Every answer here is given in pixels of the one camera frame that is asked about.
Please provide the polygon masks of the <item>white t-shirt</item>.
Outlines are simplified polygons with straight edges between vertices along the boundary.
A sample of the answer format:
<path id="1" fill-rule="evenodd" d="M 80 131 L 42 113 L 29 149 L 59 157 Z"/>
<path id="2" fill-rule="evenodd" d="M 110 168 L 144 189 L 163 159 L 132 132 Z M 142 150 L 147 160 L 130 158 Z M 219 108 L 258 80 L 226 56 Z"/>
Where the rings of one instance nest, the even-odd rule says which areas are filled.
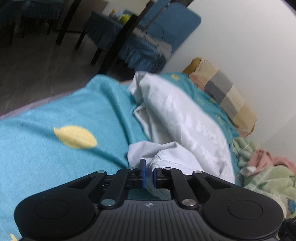
<path id="1" fill-rule="evenodd" d="M 229 144 L 220 126 L 182 89 L 156 74 L 135 73 L 129 92 L 137 108 L 133 114 L 148 141 L 129 145 L 129 165 L 146 161 L 146 189 L 160 199 L 170 199 L 167 188 L 156 189 L 152 173 L 157 168 L 176 168 L 185 175 L 204 171 L 235 182 Z"/>

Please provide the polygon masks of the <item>green fleece blanket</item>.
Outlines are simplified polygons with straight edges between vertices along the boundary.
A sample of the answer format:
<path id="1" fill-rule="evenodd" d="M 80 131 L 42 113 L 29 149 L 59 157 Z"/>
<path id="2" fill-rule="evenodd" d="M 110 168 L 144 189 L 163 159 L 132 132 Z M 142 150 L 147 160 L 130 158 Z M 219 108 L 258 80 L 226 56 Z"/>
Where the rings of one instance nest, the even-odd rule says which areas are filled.
<path id="1" fill-rule="evenodd" d="M 267 167 L 257 175 L 246 177 L 240 173 L 252 153 L 259 148 L 242 137 L 231 142 L 237 164 L 234 168 L 236 183 L 244 188 L 265 195 L 276 201 L 285 219 L 295 217 L 295 174 L 285 166 Z"/>

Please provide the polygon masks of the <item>teal patterned bed sheet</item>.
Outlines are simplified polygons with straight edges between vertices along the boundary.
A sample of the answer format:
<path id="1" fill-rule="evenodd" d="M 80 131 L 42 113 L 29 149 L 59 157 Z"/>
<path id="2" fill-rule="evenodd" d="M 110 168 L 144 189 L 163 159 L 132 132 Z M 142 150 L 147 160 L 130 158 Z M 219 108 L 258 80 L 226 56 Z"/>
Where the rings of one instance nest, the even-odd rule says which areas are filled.
<path id="1" fill-rule="evenodd" d="M 228 116 L 183 73 L 160 77 L 182 89 L 231 141 L 238 136 Z M 134 116 L 131 84 L 97 75 L 62 99 L 1 120 L 1 240 L 17 240 L 14 210 L 26 197 L 97 170 L 114 174 L 131 167 L 128 147 L 148 141 Z"/>

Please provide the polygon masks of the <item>pink fleece blanket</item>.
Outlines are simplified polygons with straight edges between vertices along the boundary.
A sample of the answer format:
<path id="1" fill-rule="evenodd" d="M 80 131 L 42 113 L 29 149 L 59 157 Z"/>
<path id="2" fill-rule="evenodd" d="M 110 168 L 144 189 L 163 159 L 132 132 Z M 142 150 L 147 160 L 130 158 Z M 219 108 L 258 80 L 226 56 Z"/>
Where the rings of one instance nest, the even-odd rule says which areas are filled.
<path id="1" fill-rule="evenodd" d="M 267 167 L 285 166 L 295 174 L 295 163 L 288 158 L 276 156 L 273 157 L 264 149 L 255 150 L 250 160 L 242 167 L 240 173 L 246 177 L 257 175 L 264 171 Z"/>

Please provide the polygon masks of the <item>checkered pillow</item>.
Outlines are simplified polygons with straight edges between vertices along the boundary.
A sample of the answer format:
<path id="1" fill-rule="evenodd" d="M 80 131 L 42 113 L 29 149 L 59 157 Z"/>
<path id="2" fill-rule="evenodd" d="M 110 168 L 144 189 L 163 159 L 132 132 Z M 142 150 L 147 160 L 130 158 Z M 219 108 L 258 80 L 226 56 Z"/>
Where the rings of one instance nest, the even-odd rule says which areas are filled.
<path id="1" fill-rule="evenodd" d="M 217 102 L 243 138 L 253 133 L 257 115 L 221 69 L 202 57 L 189 79 Z"/>

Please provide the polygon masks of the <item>brown bed headboard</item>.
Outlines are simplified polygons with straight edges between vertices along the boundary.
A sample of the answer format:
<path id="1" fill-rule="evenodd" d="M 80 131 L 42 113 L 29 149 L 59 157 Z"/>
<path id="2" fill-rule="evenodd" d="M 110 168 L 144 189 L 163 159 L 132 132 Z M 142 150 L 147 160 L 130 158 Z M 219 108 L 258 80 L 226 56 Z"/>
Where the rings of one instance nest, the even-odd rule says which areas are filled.
<path id="1" fill-rule="evenodd" d="M 196 69 L 199 67 L 201 62 L 201 58 L 195 58 L 191 61 L 191 63 L 183 70 L 183 73 L 186 75 L 190 75 L 191 73 L 195 72 Z"/>

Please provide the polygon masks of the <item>grey cloth on chair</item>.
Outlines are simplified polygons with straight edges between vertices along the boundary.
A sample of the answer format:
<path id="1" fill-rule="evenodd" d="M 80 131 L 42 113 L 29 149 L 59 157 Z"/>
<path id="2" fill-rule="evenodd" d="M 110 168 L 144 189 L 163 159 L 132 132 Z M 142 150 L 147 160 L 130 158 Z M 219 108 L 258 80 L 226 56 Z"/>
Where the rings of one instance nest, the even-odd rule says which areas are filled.
<path id="1" fill-rule="evenodd" d="M 157 51 L 161 54 L 161 56 L 163 56 L 166 60 L 170 59 L 171 57 L 171 52 L 172 52 L 172 46 L 171 44 L 156 39 L 150 35 L 144 35 L 144 39 L 152 44 L 153 46 L 156 47 Z"/>

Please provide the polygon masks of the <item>blue covered chair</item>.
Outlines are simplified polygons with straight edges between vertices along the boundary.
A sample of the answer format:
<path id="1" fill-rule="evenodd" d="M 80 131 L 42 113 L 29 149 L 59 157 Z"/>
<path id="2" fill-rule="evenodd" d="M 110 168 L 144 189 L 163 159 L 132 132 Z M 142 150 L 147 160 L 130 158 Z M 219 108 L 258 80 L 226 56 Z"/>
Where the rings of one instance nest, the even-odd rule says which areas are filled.
<path id="1" fill-rule="evenodd" d="M 144 39 L 144 35 L 171 44 L 173 54 L 200 24 L 201 17 L 183 4 L 156 1 L 132 32 L 140 37 L 141 71 L 158 73 L 169 60 L 161 56 L 156 47 Z"/>
<path id="2" fill-rule="evenodd" d="M 83 24 L 83 31 L 95 43 L 100 54 L 108 51 L 114 40 L 121 32 L 123 25 L 118 21 L 100 13 L 92 12 L 91 16 Z M 131 34 L 117 52 L 116 57 L 122 59 L 129 68 L 140 71 L 142 69 L 141 55 L 139 52 L 140 37 Z"/>

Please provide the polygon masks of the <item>yellow-green plush toy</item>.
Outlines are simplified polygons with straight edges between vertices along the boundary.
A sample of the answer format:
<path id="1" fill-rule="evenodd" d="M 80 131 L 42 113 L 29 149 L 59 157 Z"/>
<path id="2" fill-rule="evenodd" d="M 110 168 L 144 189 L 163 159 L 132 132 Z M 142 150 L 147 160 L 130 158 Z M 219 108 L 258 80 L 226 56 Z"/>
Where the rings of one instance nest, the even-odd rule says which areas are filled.
<path id="1" fill-rule="evenodd" d="M 119 22 L 123 25 L 125 25 L 128 20 L 130 19 L 131 15 L 130 14 L 122 14 L 120 17 L 119 17 Z"/>

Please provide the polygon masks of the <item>white black-edged desk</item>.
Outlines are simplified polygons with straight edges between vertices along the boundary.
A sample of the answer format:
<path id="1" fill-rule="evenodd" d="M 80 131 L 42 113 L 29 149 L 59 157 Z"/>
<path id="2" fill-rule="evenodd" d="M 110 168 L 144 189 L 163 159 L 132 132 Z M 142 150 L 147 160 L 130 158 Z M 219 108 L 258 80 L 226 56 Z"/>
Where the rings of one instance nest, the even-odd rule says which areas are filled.
<path id="1" fill-rule="evenodd" d="M 74 0 L 71 4 L 64 20 L 62 26 L 59 30 L 58 37 L 56 39 L 55 45 L 60 46 L 63 42 L 66 33 L 69 33 L 68 27 L 79 7 L 81 1 Z M 118 56 L 121 48 L 124 46 L 125 42 L 128 40 L 133 30 L 137 27 L 138 23 L 143 19 L 147 12 L 154 5 L 154 1 L 149 1 L 142 12 L 136 16 L 133 14 L 128 22 L 122 27 L 119 34 L 116 36 L 116 39 L 113 41 L 111 47 L 107 51 L 106 56 L 104 57 L 103 62 L 100 65 L 99 71 L 97 74 L 107 75 L 108 71 L 113 65 L 113 59 Z"/>

